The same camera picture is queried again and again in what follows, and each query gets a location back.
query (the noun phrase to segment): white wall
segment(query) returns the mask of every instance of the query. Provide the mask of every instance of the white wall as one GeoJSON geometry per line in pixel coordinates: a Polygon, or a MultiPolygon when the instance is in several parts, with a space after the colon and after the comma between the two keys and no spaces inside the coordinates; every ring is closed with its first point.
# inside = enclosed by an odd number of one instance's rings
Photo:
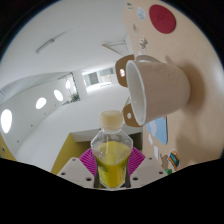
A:
{"type": "Polygon", "coordinates": [[[113,67],[113,74],[111,75],[112,84],[118,84],[118,79],[115,71],[115,67],[113,67]]]}
{"type": "Polygon", "coordinates": [[[66,80],[62,79],[31,88],[1,105],[0,114],[5,109],[12,112],[12,125],[7,134],[3,132],[0,125],[1,134],[12,154],[16,153],[22,142],[40,121],[49,116],[53,110],[60,107],[65,101],[70,100],[70,94],[68,89],[65,88],[65,83],[66,80]],[[58,101],[55,98],[54,90],[59,90],[62,93],[63,101],[58,101]],[[43,108],[36,109],[36,102],[41,97],[46,98],[47,102],[43,108]]]}
{"type": "Polygon", "coordinates": [[[129,54],[134,54],[134,51],[133,51],[133,48],[132,48],[132,45],[131,45],[131,41],[130,41],[130,38],[129,38],[128,34],[125,37],[125,42],[126,42],[126,45],[127,45],[127,48],[128,48],[128,53],[129,54]]]}
{"type": "Polygon", "coordinates": [[[80,100],[83,100],[88,96],[88,93],[86,91],[86,85],[84,83],[84,77],[81,71],[75,71],[73,72],[73,75],[79,92],[80,100]]]}
{"type": "Polygon", "coordinates": [[[98,129],[100,112],[122,111],[128,97],[127,88],[110,85],[94,97],[58,108],[26,138],[15,158],[50,172],[69,133],[98,129]]]}

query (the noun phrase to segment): wall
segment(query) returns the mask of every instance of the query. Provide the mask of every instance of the wall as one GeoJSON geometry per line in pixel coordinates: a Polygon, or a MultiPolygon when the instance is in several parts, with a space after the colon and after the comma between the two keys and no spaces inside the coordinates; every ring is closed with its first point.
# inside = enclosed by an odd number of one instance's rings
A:
{"type": "Polygon", "coordinates": [[[74,141],[71,134],[69,134],[58,154],[51,173],[57,175],[71,157],[78,158],[89,148],[90,142],[77,143],[74,141]]]}
{"type": "Polygon", "coordinates": [[[84,79],[83,79],[84,77],[82,75],[82,72],[75,71],[75,72],[73,72],[73,76],[74,76],[76,86],[77,86],[77,89],[79,92],[80,100],[83,100],[88,96],[88,93],[86,91],[86,85],[84,83],[84,79]]]}
{"type": "Polygon", "coordinates": [[[66,80],[62,79],[31,88],[1,105],[0,114],[5,109],[9,109],[12,112],[11,129],[5,134],[0,125],[0,130],[2,137],[13,155],[40,121],[70,99],[70,94],[68,89],[65,88],[65,83],[66,80]],[[55,98],[55,89],[62,93],[63,101],[60,102],[55,98]],[[37,110],[36,102],[40,97],[46,98],[47,102],[43,108],[37,110]]]}
{"type": "Polygon", "coordinates": [[[2,159],[9,159],[12,161],[16,161],[15,157],[12,155],[12,153],[10,152],[9,148],[7,147],[7,145],[5,144],[4,139],[2,138],[2,135],[0,133],[0,156],[2,159]]]}
{"type": "Polygon", "coordinates": [[[14,155],[16,160],[51,172],[69,133],[98,129],[99,114],[121,111],[128,97],[127,88],[109,85],[85,100],[59,107],[25,139],[14,155]]]}
{"type": "Polygon", "coordinates": [[[133,48],[132,48],[132,45],[131,45],[131,41],[130,41],[130,38],[129,38],[128,34],[125,37],[125,42],[126,42],[126,45],[127,45],[127,48],[128,48],[128,53],[129,54],[134,54],[134,51],[133,51],[133,48]]]}

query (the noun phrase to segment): light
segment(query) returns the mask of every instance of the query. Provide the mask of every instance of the light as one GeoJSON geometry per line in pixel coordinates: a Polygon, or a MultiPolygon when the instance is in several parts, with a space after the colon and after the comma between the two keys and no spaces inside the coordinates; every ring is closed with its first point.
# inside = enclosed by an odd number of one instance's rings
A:
{"type": "Polygon", "coordinates": [[[37,100],[36,108],[41,109],[46,104],[46,102],[47,100],[45,98],[40,98],[39,100],[37,100]]]}
{"type": "Polygon", "coordinates": [[[71,84],[70,84],[70,81],[69,80],[66,81],[65,87],[66,87],[66,89],[70,89],[71,84]]]}
{"type": "Polygon", "coordinates": [[[5,133],[8,133],[12,124],[12,113],[10,110],[4,110],[1,115],[1,126],[5,133]]]}
{"type": "Polygon", "coordinates": [[[56,97],[56,99],[58,101],[62,101],[63,100],[63,96],[62,96],[62,94],[61,94],[61,92],[59,90],[55,90],[54,91],[54,95],[55,95],[55,97],[56,97]]]}

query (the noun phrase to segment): red dot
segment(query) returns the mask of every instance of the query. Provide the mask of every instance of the red dot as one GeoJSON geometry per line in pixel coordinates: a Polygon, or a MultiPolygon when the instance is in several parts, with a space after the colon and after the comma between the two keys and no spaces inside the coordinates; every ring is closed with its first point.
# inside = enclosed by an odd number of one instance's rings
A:
{"type": "Polygon", "coordinates": [[[149,9],[149,16],[153,26],[161,33],[171,33],[176,27],[176,19],[167,8],[153,5],[149,9]]]}

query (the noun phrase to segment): sticker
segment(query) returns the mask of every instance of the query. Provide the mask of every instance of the sticker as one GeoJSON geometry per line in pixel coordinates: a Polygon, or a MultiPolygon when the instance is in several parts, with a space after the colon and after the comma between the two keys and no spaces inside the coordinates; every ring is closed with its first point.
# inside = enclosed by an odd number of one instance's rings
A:
{"type": "Polygon", "coordinates": [[[149,9],[150,20],[160,33],[171,33],[176,27],[176,19],[172,12],[161,5],[153,5],[149,9]]]}
{"type": "Polygon", "coordinates": [[[162,154],[160,154],[160,158],[162,160],[162,165],[161,167],[164,169],[164,170],[168,170],[168,156],[165,155],[165,156],[162,156],[162,154]]]}
{"type": "Polygon", "coordinates": [[[146,129],[164,145],[167,144],[168,135],[166,116],[150,121],[146,124],[146,129]]]}
{"type": "Polygon", "coordinates": [[[145,11],[140,7],[137,8],[137,16],[140,18],[140,20],[145,20],[145,11]]]}
{"type": "Polygon", "coordinates": [[[127,6],[128,6],[128,9],[133,9],[133,6],[131,3],[127,2],[127,6]]]}
{"type": "Polygon", "coordinates": [[[153,140],[150,134],[149,134],[149,142],[151,143],[151,145],[153,145],[153,140]]]}
{"type": "Polygon", "coordinates": [[[177,152],[177,150],[172,149],[170,151],[169,156],[168,156],[168,161],[172,164],[173,168],[176,171],[180,165],[180,156],[179,156],[179,153],[177,152]]]}
{"type": "Polygon", "coordinates": [[[140,46],[141,46],[142,50],[145,50],[147,44],[148,44],[148,41],[143,36],[143,39],[140,40],[140,46]]]}
{"type": "Polygon", "coordinates": [[[159,149],[155,145],[154,145],[154,155],[155,155],[156,159],[159,159],[159,149]]]}
{"type": "Polygon", "coordinates": [[[135,23],[132,24],[132,29],[133,29],[134,33],[138,33],[138,27],[135,23]]]}

